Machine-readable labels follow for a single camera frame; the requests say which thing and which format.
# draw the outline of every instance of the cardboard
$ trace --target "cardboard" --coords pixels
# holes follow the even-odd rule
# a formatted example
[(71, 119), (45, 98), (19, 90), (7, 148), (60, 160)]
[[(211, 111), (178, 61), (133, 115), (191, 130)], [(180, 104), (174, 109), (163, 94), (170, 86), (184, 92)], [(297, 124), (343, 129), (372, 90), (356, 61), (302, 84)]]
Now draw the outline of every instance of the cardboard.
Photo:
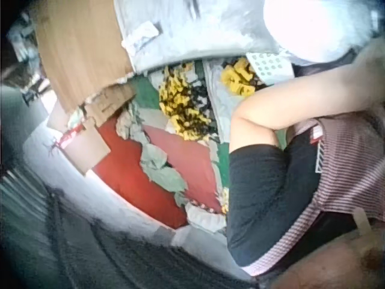
[(65, 112), (133, 72), (114, 0), (40, 0), (31, 16), (43, 66)]
[(95, 128), (93, 120), (87, 120), (84, 126), (85, 130), (75, 136), (65, 148), (61, 149), (82, 175), (85, 175), (111, 152)]
[(55, 129), (64, 134), (68, 128), (67, 124), (70, 119), (70, 114), (67, 114), (62, 108), (59, 101), (56, 101), (51, 114), (48, 117), (47, 127)]
[(96, 126), (100, 127), (126, 101), (134, 97), (134, 91), (129, 84), (116, 84), (103, 89), (92, 103), (85, 105), (87, 117), (93, 118)]

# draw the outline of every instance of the yellow flowers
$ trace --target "yellow flowers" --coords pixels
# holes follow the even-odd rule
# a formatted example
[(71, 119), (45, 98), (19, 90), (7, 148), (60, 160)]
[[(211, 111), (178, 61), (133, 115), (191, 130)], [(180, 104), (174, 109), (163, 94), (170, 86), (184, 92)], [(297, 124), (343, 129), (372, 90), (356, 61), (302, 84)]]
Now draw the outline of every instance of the yellow flowers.
[(259, 88), (259, 79), (246, 58), (239, 58), (234, 65), (227, 65), (221, 74), (221, 82), (234, 94), (251, 96)]
[(185, 140), (208, 140), (212, 129), (208, 127), (211, 119), (196, 107), (193, 99), (200, 96), (186, 77), (186, 72), (193, 66), (194, 63), (188, 63), (182, 68), (164, 69), (164, 82), (159, 88), (159, 106), (170, 117), (176, 134)]

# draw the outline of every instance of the brown panel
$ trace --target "brown panel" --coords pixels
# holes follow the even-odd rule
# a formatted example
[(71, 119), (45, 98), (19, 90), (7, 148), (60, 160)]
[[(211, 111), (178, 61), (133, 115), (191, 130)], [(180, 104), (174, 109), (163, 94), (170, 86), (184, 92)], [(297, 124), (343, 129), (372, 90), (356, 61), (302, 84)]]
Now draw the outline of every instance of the brown panel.
[(41, 0), (31, 15), (45, 71), (66, 112), (132, 72), (114, 0)]
[(91, 104), (85, 106), (87, 117), (93, 118), (96, 126), (100, 127), (133, 96), (134, 91), (129, 84), (107, 87)]

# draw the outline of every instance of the hand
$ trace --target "hand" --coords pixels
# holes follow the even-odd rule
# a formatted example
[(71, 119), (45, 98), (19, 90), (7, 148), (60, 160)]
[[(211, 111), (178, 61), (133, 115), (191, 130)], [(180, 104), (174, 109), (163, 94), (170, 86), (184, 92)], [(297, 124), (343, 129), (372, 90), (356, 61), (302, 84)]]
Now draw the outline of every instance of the hand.
[(292, 265), (271, 288), (383, 288), (384, 234), (343, 235)]
[(362, 66), (378, 66), (385, 77), (385, 38), (384, 36), (372, 39), (353, 62), (353, 66), (359, 68)]
[(346, 76), (351, 94), (360, 97), (366, 108), (385, 101), (385, 38), (371, 40), (354, 60)]

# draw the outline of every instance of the red sheet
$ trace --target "red sheet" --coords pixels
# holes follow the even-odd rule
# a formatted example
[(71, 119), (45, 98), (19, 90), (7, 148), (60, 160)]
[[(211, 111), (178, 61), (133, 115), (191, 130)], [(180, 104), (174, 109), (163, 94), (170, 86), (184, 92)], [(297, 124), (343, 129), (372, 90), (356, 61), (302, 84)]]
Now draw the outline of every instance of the red sheet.
[(209, 149), (195, 141), (186, 141), (178, 135), (158, 128), (144, 126), (144, 130), (149, 135), (151, 143), (167, 153), (167, 161), (187, 182), (186, 197), (220, 213), (221, 205), (215, 196), (217, 185)]
[(186, 225), (186, 213), (172, 193), (150, 182), (140, 167), (141, 145), (123, 140), (115, 131), (116, 118), (104, 123), (99, 133), (111, 149), (93, 171), (114, 191), (141, 211), (171, 228)]

